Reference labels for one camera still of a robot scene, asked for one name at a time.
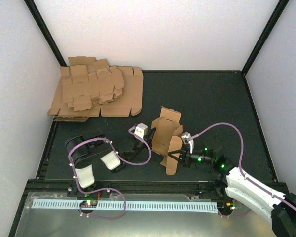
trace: black table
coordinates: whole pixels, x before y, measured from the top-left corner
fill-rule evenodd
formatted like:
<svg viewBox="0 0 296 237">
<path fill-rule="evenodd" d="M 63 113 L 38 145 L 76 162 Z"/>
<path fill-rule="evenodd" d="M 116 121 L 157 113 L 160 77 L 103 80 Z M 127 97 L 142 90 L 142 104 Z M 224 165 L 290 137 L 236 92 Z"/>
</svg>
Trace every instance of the black table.
<svg viewBox="0 0 296 237">
<path fill-rule="evenodd" d="M 241 131 L 245 149 L 243 168 L 263 182 L 276 179 L 265 145 L 246 79 L 240 71 L 144 71 L 143 108 L 137 116 L 127 118 L 90 118 L 87 122 L 59 122 L 51 144 L 45 179 L 72 179 L 65 141 L 76 135 L 89 135 L 95 128 L 104 131 L 114 142 L 130 137 L 127 130 L 136 123 L 151 125 L 159 117 L 161 106 L 182 113 L 180 124 L 192 135 L 217 122 L 229 122 Z M 220 126 L 197 138 L 195 143 L 220 144 L 225 155 L 238 163 L 240 140 L 230 127 Z M 143 162 L 142 152 L 134 162 Z M 162 156 L 153 154 L 144 166 L 127 166 L 113 174 L 101 161 L 93 163 L 96 180 L 118 181 L 213 181 L 215 175 L 207 166 L 190 169 L 178 164 L 177 173 L 168 176 L 160 165 Z"/>
</svg>

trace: white wall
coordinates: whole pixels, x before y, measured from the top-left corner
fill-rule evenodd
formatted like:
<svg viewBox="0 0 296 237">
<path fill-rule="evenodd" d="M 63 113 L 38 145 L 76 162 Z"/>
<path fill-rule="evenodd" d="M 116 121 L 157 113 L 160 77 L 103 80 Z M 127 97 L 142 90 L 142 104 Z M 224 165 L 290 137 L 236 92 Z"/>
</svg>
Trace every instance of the white wall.
<svg viewBox="0 0 296 237">
<path fill-rule="evenodd" d="M 288 3 L 247 79 L 279 179 L 296 193 L 296 1 Z"/>
<path fill-rule="evenodd" d="M 241 70 L 278 0 L 36 0 L 62 55 L 144 70 Z"/>
<path fill-rule="evenodd" d="M 51 125 L 59 64 L 22 0 L 0 0 L 0 237 L 7 236 Z"/>
</svg>

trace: stack of cardboard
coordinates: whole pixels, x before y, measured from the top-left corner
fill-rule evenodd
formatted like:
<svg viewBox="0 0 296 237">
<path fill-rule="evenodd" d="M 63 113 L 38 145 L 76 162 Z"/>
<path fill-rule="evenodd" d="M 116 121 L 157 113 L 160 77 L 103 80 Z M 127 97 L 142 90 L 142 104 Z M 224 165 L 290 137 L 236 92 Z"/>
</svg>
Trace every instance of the stack of cardboard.
<svg viewBox="0 0 296 237">
<path fill-rule="evenodd" d="M 48 112 L 55 121 L 127 117 L 142 108 L 143 73 L 137 67 L 110 67 L 106 59 L 70 57 Z"/>
</svg>

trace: black post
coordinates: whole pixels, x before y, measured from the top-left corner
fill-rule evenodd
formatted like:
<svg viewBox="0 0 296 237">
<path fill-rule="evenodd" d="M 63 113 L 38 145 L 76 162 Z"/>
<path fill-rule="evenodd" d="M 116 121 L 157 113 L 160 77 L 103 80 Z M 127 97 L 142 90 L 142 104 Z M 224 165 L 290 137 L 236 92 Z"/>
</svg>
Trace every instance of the black post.
<svg viewBox="0 0 296 237">
<path fill-rule="evenodd" d="M 287 3 L 289 0 L 279 0 L 277 3 L 270 19 L 268 20 L 262 34 L 260 35 L 260 38 L 258 39 L 258 42 L 256 43 L 255 47 L 253 48 L 245 66 L 243 67 L 241 73 L 245 76 L 250 67 L 252 66 L 253 62 L 255 61 L 256 57 L 258 56 L 261 48 L 263 47 L 265 41 L 267 40 L 268 36 L 270 35 L 271 31 L 273 30 L 277 20 L 280 18 L 282 12 L 284 11 Z"/>
<path fill-rule="evenodd" d="M 51 33 L 49 32 L 38 8 L 36 7 L 35 3 L 33 0 L 24 0 L 26 6 L 28 7 L 28 9 L 30 10 L 34 20 L 36 21 L 38 27 L 40 28 L 40 31 L 43 33 L 47 43 L 49 44 L 49 47 L 51 48 L 51 50 L 53 51 L 56 59 L 58 60 L 60 66 L 67 66 L 63 56 L 61 55 Z"/>
</svg>

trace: black mat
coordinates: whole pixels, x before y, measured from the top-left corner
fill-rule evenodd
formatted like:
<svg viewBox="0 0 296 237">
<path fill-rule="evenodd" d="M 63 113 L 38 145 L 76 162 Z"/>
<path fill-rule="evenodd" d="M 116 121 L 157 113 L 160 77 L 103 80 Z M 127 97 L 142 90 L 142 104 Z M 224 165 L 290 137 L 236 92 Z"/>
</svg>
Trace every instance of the black mat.
<svg viewBox="0 0 296 237">
<path fill-rule="evenodd" d="M 272 181 L 268 157 L 259 133 L 245 83 L 240 72 L 144 72 L 143 109 L 128 118 L 90 118 L 87 122 L 60 122 L 49 156 L 46 179 L 72 179 L 65 141 L 79 134 L 101 128 L 106 137 L 118 142 L 129 136 L 127 130 L 135 123 L 151 122 L 159 117 L 161 106 L 182 113 L 180 123 L 192 135 L 213 123 L 229 122 L 243 134 L 245 151 L 243 168 L 261 181 Z M 224 153 L 238 163 L 240 140 L 230 127 L 220 126 L 197 138 L 195 143 L 219 143 Z M 143 162 L 148 152 L 142 152 L 134 162 Z M 96 180 L 137 181 L 212 181 L 215 176 L 207 166 L 190 169 L 178 165 L 173 176 L 160 165 L 162 157 L 153 154 L 149 164 L 127 166 L 117 174 L 110 173 L 102 162 L 94 161 Z"/>
</svg>

